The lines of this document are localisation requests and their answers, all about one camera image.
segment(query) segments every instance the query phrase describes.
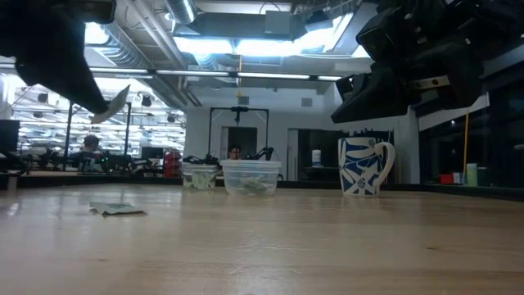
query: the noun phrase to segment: ceiling light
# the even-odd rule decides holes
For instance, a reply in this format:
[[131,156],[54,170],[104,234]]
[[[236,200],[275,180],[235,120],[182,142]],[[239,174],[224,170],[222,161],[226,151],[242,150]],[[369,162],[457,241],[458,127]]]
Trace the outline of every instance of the ceiling light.
[[121,68],[101,68],[91,67],[89,68],[93,73],[109,73],[109,74],[147,74],[147,70],[144,69],[121,69]]
[[15,64],[13,64],[13,63],[0,63],[0,69],[13,70],[13,69],[15,69]]
[[158,70],[158,75],[186,75],[196,77],[229,77],[228,72],[212,70]]
[[366,49],[362,47],[362,45],[359,45],[355,52],[351,54],[351,57],[367,57],[370,58],[368,52],[366,52]]
[[86,23],[85,24],[85,43],[101,45],[109,41],[109,35],[106,31],[97,23]]
[[338,81],[340,78],[340,76],[319,76],[318,77],[318,81],[332,81],[332,82],[336,82]]
[[299,53],[294,50],[292,41],[241,40],[236,53],[250,57],[288,57]]
[[270,73],[238,73],[239,78],[268,78],[268,79],[309,79],[309,75],[270,74]]
[[211,53],[231,53],[233,46],[227,39],[189,39],[174,37],[178,49],[181,52],[211,54]]

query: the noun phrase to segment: table surface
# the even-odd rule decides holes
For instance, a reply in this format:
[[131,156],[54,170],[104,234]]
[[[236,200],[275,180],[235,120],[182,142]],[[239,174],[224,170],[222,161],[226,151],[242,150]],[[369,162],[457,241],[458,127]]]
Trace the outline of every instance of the table surface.
[[[90,201],[147,211],[101,216]],[[0,194],[0,293],[522,294],[524,203],[100,185]]]

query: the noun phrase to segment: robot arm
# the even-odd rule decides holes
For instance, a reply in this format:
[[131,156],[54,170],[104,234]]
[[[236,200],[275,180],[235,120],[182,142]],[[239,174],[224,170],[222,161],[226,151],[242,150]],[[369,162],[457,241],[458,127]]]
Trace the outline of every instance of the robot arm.
[[383,0],[357,35],[372,71],[337,81],[333,122],[405,115],[432,89],[441,109],[470,107],[482,62],[522,43],[522,15],[522,0]]
[[109,24],[115,7],[115,0],[2,0],[0,55],[16,59],[28,85],[103,113],[107,105],[84,59],[84,22]]

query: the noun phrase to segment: mug handle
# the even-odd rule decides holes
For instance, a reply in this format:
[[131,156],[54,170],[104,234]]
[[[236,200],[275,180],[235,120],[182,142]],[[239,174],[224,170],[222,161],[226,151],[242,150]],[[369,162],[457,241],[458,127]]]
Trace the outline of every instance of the mug handle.
[[386,166],[382,170],[382,173],[373,181],[373,187],[376,188],[384,182],[384,179],[386,179],[387,175],[390,173],[391,167],[393,167],[393,163],[395,162],[395,148],[391,143],[377,143],[375,144],[375,153],[377,155],[382,154],[382,149],[386,147],[387,149],[387,161]]

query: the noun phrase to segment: person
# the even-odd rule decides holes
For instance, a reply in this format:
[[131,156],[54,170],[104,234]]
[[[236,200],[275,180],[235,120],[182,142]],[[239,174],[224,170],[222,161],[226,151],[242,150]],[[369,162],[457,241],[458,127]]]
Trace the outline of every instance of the person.
[[231,147],[229,147],[229,160],[240,160],[240,153],[242,152],[242,148],[238,144],[232,144]]
[[84,138],[84,148],[80,152],[70,155],[70,159],[78,162],[79,171],[102,171],[102,167],[97,164],[97,159],[102,157],[98,145],[100,139],[95,135],[88,135]]

